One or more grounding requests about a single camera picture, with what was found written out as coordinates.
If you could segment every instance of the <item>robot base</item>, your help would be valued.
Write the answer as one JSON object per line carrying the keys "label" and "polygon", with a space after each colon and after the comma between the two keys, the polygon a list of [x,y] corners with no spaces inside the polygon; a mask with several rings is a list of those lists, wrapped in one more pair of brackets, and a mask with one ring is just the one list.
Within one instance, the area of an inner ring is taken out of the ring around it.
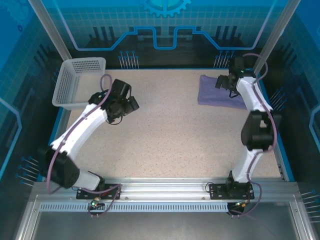
{"label": "robot base", "polygon": [[[117,184],[104,184],[104,189],[100,190],[100,191],[103,191],[103,190],[107,190],[109,188],[112,188],[113,186],[115,186]],[[111,191],[109,191],[108,193],[106,194],[93,194],[93,193],[89,193],[89,192],[86,192],[84,190],[81,190],[81,189],[78,189],[78,191],[76,192],[76,199],[81,199],[81,200],[92,200],[94,199],[95,197],[101,197],[102,200],[112,200],[114,199],[115,195],[117,194],[117,188],[116,189],[113,189]],[[115,198],[116,200],[119,200],[120,199],[120,192],[118,194],[118,196]]]}
{"label": "robot base", "polygon": [[255,199],[253,187],[250,182],[240,183],[234,181],[232,171],[223,184],[209,184],[211,200],[251,200]]}

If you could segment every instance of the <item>mesh basket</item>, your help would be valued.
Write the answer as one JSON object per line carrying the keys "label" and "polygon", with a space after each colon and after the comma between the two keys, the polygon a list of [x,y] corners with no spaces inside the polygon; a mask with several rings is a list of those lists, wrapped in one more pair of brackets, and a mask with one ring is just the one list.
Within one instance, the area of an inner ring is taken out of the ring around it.
{"label": "mesh basket", "polygon": [[100,78],[105,73],[103,57],[85,57],[62,63],[56,81],[52,104],[67,110],[81,109],[90,97],[101,92]]}

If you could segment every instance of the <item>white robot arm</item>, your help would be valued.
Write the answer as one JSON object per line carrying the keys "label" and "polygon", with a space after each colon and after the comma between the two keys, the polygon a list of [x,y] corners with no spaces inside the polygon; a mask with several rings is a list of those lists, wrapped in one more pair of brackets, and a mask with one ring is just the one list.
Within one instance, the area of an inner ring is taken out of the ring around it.
{"label": "white robot arm", "polygon": [[104,188],[105,181],[101,176],[77,167],[78,151],[101,124],[112,124],[117,118],[122,120],[123,116],[139,108],[136,99],[131,96],[131,86],[124,81],[115,79],[108,96],[106,92],[92,95],[74,124],[50,146],[38,149],[40,174],[47,176],[50,173],[50,180],[66,189],[77,187],[89,191],[104,190],[101,188]]}
{"label": "white robot arm", "polygon": [[[236,84],[236,90],[240,93],[240,95],[243,98],[244,104],[249,112],[251,111],[259,111],[259,112],[265,112],[265,109],[263,108],[261,102],[259,102],[256,94],[253,91],[253,83],[256,79],[252,76],[244,76],[243,78],[240,78]],[[264,96],[262,95],[258,84],[255,83],[255,89],[257,90],[257,93],[260,96],[260,99],[262,99],[263,104],[267,107],[267,109],[271,112],[273,109],[272,107],[266,102]],[[257,153],[262,152],[263,149],[257,148],[248,150],[247,146],[243,147],[243,152],[240,157],[240,161],[237,163],[235,168],[232,170],[232,176],[233,179],[236,182],[239,183],[246,183],[248,182],[247,178],[247,171],[249,168],[249,165]],[[262,153],[258,154],[252,167],[251,171],[249,172],[249,177],[251,178],[251,174],[258,163],[260,157],[262,156]]]}
{"label": "white robot arm", "polygon": [[241,131],[244,147],[239,162],[229,173],[226,183],[209,185],[210,198],[254,199],[251,175],[262,154],[275,143],[274,130],[281,116],[266,102],[253,70],[244,67],[243,56],[230,59],[229,75],[219,76],[215,87],[230,90],[230,98],[241,95],[249,115]]}

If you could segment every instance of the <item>purple cloth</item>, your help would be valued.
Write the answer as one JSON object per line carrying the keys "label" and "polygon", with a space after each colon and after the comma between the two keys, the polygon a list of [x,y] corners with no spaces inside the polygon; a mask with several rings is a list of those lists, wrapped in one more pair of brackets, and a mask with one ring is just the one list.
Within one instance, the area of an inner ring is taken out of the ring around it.
{"label": "purple cloth", "polygon": [[216,88],[216,82],[217,78],[206,75],[200,76],[198,94],[198,103],[200,105],[247,109],[245,102],[240,95],[230,98],[230,91],[224,88]]}

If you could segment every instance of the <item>beige work surface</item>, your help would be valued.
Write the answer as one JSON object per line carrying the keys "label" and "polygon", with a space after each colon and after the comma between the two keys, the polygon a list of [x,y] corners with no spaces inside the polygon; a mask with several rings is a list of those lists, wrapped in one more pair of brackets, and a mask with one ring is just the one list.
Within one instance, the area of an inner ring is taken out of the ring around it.
{"label": "beige work surface", "polygon": [[[197,101],[200,76],[218,77],[226,70],[106,73],[132,86],[140,109],[119,125],[100,125],[76,157],[80,168],[104,177],[226,177],[236,165],[248,111]],[[71,112],[69,126],[82,111]],[[261,157],[253,176],[280,176],[273,152]]]}

